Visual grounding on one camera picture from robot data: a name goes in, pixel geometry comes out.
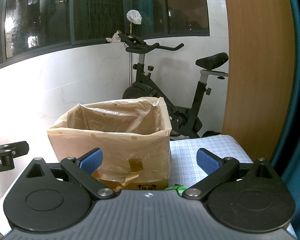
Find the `white cloth on handlebar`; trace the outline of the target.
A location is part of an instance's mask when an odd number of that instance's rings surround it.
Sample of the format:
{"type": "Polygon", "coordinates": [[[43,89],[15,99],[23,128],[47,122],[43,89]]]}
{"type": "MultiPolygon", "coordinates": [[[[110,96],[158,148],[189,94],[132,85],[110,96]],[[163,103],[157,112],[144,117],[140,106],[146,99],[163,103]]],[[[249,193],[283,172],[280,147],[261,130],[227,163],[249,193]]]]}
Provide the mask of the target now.
{"type": "Polygon", "coordinates": [[[121,34],[121,31],[117,31],[112,37],[107,37],[106,38],[106,41],[108,43],[120,43],[121,42],[121,38],[120,38],[120,35],[121,34]]]}

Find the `wooden wardrobe panel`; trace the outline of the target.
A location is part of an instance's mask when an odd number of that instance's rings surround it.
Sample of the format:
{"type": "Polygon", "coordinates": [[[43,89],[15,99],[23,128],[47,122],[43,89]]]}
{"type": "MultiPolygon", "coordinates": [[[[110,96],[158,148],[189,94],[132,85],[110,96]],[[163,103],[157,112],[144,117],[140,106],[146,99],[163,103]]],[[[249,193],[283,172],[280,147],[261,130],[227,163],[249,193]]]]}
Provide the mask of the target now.
{"type": "Polygon", "coordinates": [[[285,124],[295,68],[290,0],[226,0],[229,80],[222,133],[253,160],[270,159],[285,124]]]}

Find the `plaid bed sheet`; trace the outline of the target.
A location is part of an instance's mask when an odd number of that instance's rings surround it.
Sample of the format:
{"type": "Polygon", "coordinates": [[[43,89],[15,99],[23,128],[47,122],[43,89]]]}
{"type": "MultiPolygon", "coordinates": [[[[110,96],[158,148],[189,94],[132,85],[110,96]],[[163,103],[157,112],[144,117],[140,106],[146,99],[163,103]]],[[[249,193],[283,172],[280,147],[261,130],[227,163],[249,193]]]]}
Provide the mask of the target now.
{"type": "Polygon", "coordinates": [[[173,198],[163,239],[294,239],[295,202],[267,159],[242,163],[211,150],[197,150],[207,175],[173,198]]]}

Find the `cardboard box with plastic liner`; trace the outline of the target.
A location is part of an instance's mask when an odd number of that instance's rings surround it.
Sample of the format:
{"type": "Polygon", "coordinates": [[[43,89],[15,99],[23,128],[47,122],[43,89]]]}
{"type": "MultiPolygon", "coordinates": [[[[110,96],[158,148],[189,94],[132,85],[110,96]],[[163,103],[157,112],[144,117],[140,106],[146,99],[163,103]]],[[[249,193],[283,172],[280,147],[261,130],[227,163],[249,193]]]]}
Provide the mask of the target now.
{"type": "Polygon", "coordinates": [[[163,98],[143,97],[77,104],[47,130],[58,160],[80,158],[94,148],[92,176],[111,189],[163,190],[172,156],[171,121],[163,98]]]}

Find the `white bag on pole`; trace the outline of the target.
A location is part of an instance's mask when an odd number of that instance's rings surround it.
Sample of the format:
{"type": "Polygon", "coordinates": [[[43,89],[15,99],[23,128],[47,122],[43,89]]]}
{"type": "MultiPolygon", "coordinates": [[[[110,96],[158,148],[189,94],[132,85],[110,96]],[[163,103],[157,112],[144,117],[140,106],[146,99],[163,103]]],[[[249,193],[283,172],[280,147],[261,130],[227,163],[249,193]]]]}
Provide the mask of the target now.
{"type": "Polygon", "coordinates": [[[129,10],[126,14],[127,20],[134,25],[142,24],[142,16],[138,10],[129,10]]]}

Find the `dark window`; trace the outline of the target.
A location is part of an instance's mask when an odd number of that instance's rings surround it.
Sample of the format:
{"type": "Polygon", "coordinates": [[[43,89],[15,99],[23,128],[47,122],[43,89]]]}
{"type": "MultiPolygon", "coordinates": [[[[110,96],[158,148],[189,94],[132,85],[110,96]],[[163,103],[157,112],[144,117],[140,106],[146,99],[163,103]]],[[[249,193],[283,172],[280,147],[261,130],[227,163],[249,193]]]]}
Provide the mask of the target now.
{"type": "Polygon", "coordinates": [[[0,68],[103,44],[118,30],[146,39],[209,36],[207,0],[0,0],[0,68]],[[141,25],[127,20],[132,9],[141,25]]]}

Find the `black exercise bike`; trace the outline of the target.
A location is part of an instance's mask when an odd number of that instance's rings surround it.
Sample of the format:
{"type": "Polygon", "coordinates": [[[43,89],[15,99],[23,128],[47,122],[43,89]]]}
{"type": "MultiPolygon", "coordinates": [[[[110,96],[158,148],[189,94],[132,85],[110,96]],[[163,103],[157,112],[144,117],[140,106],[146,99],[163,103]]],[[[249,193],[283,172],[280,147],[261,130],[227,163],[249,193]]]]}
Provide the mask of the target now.
{"type": "Polygon", "coordinates": [[[172,131],[190,139],[217,135],[222,130],[225,110],[225,86],[217,89],[217,80],[228,77],[226,52],[200,59],[182,60],[191,48],[158,42],[147,44],[141,37],[119,34],[126,52],[138,57],[132,69],[135,80],[124,91],[124,99],[152,96],[165,100],[172,131]]]}

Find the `green chips bag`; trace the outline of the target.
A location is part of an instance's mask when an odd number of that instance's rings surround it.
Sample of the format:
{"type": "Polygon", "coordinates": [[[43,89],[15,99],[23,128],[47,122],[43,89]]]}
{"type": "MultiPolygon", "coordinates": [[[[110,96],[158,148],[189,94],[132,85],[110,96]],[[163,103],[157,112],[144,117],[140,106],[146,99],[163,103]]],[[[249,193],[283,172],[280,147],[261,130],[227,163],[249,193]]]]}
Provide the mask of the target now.
{"type": "Polygon", "coordinates": [[[177,193],[182,196],[183,192],[186,191],[188,189],[188,187],[183,186],[183,185],[179,185],[179,184],[175,184],[173,186],[169,186],[167,187],[165,190],[175,190],[177,191],[177,193]]]}

